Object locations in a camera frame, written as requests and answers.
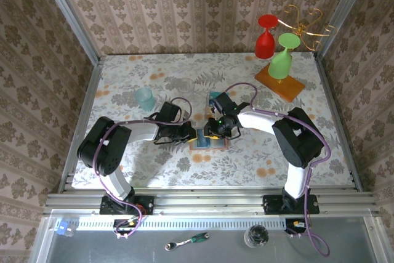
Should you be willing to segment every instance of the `floral tablecloth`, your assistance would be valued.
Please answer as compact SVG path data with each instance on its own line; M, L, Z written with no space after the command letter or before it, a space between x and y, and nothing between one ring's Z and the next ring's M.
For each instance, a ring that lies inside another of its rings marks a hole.
M158 111L164 101L179 96L175 84L180 78L195 82L186 95L193 105L193 127L203 127L206 96L209 91L224 91L238 82L253 83L259 89L254 106L283 113L303 108L326 138L331 159L314 171L312 185L352 185L346 160L321 85L312 53L293 52L291 75L306 88L288 103L254 79L269 60L254 54L175 54L116 55L107 57L90 114L88 132L100 116L115 121L142 119L144 112L134 100L142 86L152 89ZM236 103L249 102L253 90L237 86L230 91ZM188 105L176 101L185 110ZM288 164L274 136L253 129L242 129L228 150L190 150L188 144L129 144L121 161L126 179L135 187L169 186L283 186ZM80 161L73 178L74 188L101 188L92 169Z

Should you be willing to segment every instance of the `orange wooden base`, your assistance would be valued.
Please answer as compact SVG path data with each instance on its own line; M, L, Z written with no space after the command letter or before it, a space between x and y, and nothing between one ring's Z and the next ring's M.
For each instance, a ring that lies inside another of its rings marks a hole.
M260 72L258 72L254 78L267 86L271 91L280 95L284 100L292 102L300 92L304 89L305 85L294 79L290 75L284 79L278 80L272 78L268 74L268 67L270 64L265 66Z

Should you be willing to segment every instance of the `damask wallpaper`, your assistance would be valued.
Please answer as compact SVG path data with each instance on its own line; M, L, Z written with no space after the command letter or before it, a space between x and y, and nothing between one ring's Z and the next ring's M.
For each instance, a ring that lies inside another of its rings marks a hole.
M0 0L0 262L26 262L92 65L54 0Z
M97 52L108 54L251 52L263 32L257 20L273 13L295 20L283 6L295 4L300 17L320 8L321 31L339 0L70 0ZM283 26L273 30L276 37Z
M365 190L394 246L394 0L357 0L324 57Z

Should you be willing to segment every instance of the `green handle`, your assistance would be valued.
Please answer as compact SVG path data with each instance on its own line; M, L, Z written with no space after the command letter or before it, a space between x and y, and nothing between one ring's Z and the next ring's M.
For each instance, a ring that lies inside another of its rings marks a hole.
M207 232L203 232L200 234L197 234L191 238L192 243L202 243L203 241L206 241L209 238L209 234Z

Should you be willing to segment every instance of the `wine glass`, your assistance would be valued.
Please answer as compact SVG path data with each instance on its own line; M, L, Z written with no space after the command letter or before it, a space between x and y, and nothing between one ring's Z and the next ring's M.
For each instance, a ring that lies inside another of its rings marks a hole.
M263 34L257 38L256 49L254 53L260 59L269 59L273 56L275 51L275 40L269 32L269 28L275 27L278 24L278 18L274 15L262 15L259 18L259 25L265 28Z
M268 74L275 79L284 79L289 75L291 67L291 56L288 49L298 47L301 40L293 33L283 33L279 36L278 41L284 47L284 50L274 56L268 67Z

